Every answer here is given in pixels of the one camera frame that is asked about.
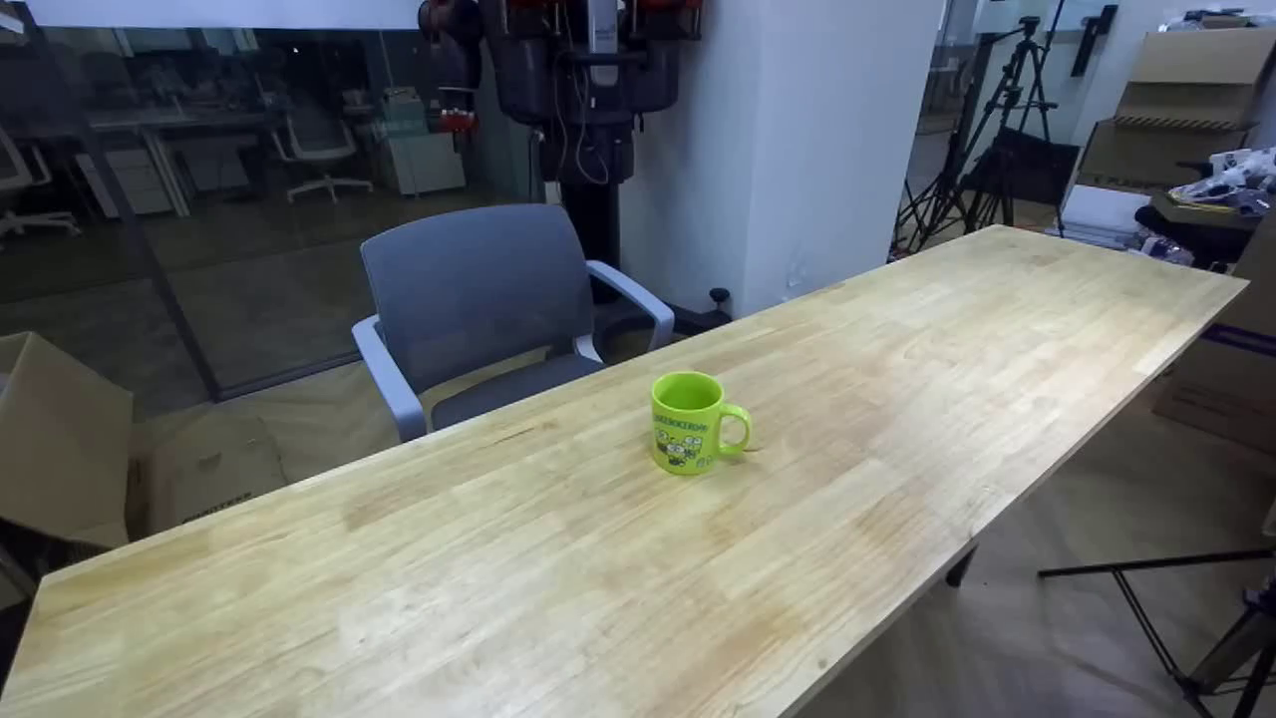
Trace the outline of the grey office chair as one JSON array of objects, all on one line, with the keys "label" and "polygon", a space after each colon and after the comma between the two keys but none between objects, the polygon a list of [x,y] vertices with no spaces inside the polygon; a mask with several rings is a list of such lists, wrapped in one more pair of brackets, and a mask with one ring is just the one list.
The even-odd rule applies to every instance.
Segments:
[{"label": "grey office chair", "polygon": [[673,307],[589,257],[557,202],[423,214],[361,241],[373,316],[354,351],[403,441],[605,368],[596,283],[673,335]]}]

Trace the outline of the black tripod lower right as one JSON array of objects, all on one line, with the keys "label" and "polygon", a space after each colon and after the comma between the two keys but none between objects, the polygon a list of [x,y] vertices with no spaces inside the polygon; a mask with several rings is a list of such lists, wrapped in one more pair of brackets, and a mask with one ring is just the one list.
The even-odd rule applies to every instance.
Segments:
[{"label": "black tripod lower right", "polygon": [[1272,547],[1040,566],[1040,582],[1108,577],[1193,718],[1272,718]]}]

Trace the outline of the white office chair behind glass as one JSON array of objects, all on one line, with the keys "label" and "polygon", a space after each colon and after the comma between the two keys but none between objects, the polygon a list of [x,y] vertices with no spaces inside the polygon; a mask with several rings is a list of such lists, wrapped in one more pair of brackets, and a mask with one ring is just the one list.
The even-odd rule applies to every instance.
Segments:
[{"label": "white office chair behind glass", "polygon": [[343,174],[343,164],[361,156],[351,128],[318,103],[290,107],[272,128],[276,156],[286,168],[307,168],[307,180],[282,191],[286,202],[303,195],[341,200],[343,191],[373,191],[369,174]]}]

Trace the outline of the cardboard box left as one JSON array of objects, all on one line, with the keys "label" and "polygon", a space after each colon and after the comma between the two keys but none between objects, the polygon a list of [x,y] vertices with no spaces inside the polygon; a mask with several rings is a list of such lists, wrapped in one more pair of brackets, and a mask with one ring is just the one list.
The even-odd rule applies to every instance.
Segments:
[{"label": "cardboard box left", "polygon": [[0,518],[47,537],[127,537],[133,394],[36,332],[0,340]]}]

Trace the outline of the yellow-green plastic mug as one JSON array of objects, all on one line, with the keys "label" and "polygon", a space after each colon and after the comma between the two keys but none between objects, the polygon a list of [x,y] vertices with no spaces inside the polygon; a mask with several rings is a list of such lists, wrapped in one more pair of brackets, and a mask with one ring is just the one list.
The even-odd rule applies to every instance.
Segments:
[{"label": "yellow-green plastic mug", "polygon": [[754,445],[754,413],[714,374],[670,370],[650,381],[650,453],[662,470],[696,478]]}]

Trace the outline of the cardboard box upper right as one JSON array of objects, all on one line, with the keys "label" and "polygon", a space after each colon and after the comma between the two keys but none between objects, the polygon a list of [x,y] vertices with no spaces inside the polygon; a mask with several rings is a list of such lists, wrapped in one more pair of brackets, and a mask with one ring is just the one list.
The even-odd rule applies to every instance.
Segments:
[{"label": "cardboard box upper right", "polygon": [[1077,180],[1096,186],[1190,182],[1211,150],[1248,139],[1272,47],[1272,26],[1154,30],[1117,111],[1092,128]]}]

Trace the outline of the red black robot on pedestal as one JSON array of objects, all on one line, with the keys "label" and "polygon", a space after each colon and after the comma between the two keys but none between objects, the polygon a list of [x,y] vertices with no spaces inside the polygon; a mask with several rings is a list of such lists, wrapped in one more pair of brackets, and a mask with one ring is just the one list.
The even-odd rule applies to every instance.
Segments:
[{"label": "red black robot on pedestal", "polygon": [[435,121],[454,143],[478,128],[478,86],[535,132],[537,174],[589,257],[617,257],[617,186],[633,132],[677,103],[677,43],[704,34],[704,0],[419,0],[440,86]]}]

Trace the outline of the cardboard box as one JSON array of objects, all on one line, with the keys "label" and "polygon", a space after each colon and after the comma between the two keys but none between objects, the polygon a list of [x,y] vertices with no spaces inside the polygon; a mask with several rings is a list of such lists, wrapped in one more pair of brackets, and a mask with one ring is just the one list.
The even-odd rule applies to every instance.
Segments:
[{"label": "cardboard box", "polygon": [[0,340],[0,518],[47,537],[127,537],[133,394],[36,332]]},{"label": "cardboard box", "polygon": [[1211,150],[1248,139],[1272,47],[1272,26],[1154,30],[1117,111],[1092,128],[1077,180],[1096,186],[1190,182]]}]

